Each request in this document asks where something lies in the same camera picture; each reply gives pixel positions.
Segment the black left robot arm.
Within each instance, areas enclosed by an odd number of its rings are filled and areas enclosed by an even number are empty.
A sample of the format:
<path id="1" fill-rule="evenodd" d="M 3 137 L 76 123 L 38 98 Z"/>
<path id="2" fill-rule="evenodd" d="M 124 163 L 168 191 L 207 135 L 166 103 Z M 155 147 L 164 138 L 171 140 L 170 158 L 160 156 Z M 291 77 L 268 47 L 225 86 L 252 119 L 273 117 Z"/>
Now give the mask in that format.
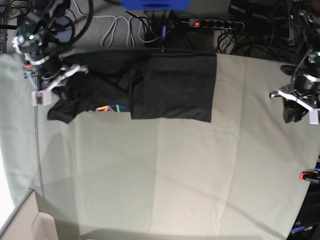
<path id="1" fill-rule="evenodd" d="M 315 10 L 318 0 L 290 0 L 290 20 L 301 40 L 296 65 L 282 65 L 290 76 L 278 95 L 283 100 L 285 123 L 299 122 L 308 116 L 309 124 L 320 124 L 320 14 Z"/>

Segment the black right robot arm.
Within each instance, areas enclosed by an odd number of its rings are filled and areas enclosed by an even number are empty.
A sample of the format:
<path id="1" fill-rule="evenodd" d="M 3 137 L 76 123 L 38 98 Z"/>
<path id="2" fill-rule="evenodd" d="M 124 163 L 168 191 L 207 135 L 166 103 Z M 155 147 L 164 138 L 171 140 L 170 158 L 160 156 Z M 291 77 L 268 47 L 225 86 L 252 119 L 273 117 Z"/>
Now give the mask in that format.
<path id="1" fill-rule="evenodd" d="M 70 6 L 69 0 L 36 0 L 12 39 L 15 51 L 34 67 L 41 90 L 66 71 L 61 58 L 51 54 L 75 37 L 75 24 L 67 16 Z"/>

